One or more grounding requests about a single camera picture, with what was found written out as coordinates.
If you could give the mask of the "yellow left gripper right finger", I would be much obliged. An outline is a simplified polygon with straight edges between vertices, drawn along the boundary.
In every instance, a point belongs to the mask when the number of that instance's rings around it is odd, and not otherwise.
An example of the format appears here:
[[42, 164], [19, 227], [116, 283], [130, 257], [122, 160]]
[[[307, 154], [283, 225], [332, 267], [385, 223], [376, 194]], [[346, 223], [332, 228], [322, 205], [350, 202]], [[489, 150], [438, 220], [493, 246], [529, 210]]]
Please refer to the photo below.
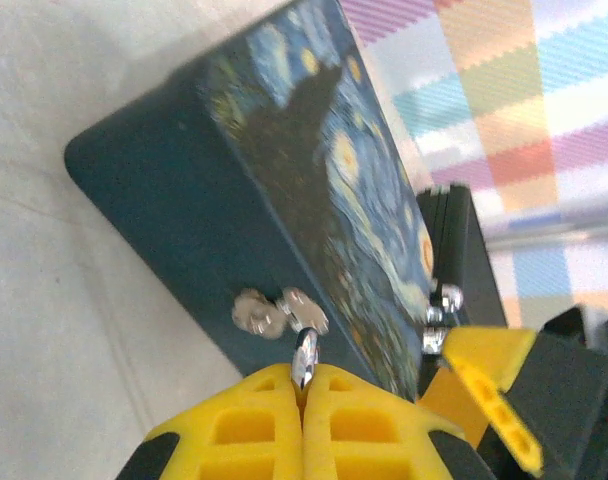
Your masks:
[[463, 430], [332, 365], [316, 367], [303, 417], [305, 479], [493, 479]]

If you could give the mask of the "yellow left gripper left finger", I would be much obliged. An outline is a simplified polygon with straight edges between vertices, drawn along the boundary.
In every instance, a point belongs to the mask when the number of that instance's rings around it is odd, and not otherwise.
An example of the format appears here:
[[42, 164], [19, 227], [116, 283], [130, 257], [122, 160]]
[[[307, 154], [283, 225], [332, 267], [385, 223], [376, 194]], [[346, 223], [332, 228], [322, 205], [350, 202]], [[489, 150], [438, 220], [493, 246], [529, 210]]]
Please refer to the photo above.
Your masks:
[[153, 428], [119, 479], [301, 479], [290, 367], [276, 364]]

